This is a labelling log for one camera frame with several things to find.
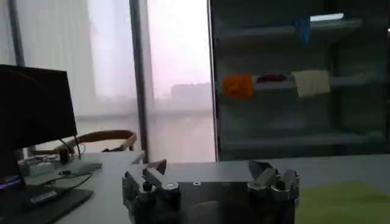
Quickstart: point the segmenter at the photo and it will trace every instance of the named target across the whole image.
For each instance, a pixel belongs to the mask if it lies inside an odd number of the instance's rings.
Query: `red object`
[[[287,78],[285,75],[262,75],[259,78],[257,78],[257,83],[264,83],[264,82],[283,82]]]

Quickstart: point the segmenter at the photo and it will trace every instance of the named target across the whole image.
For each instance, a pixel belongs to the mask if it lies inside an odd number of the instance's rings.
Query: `green mat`
[[[296,224],[390,224],[390,197],[359,182],[302,189]]]

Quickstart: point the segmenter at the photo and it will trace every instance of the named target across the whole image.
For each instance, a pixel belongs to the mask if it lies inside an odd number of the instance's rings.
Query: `screw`
[[[144,183],[142,184],[142,188],[144,189],[144,191],[149,192],[149,191],[152,190],[153,184],[150,183],[150,182],[148,182],[148,181],[146,181],[146,182],[144,182]]]

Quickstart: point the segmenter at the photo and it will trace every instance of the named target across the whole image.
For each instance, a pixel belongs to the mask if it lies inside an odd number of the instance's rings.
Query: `chair backrest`
[[[128,130],[109,130],[109,131],[96,131],[86,135],[78,136],[76,139],[72,139],[65,144],[62,144],[53,150],[37,150],[35,151],[36,155],[45,155],[45,154],[57,154],[63,149],[67,149],[68,146],[73,150],[71,153],[74,153],[74,148],[77,144],[88,143],[88,142],[99,142],[106,140],[115,140],[115,139],[124,139],[125,141],[115,149],[115,151],[126,151],[126,149],[132,150],[134,143],[137,140],[137,134]]]

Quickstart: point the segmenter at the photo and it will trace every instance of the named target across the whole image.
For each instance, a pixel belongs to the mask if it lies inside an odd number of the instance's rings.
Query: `black monitor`
[[[0,65],[0,150],[75,135],[65,71]]]

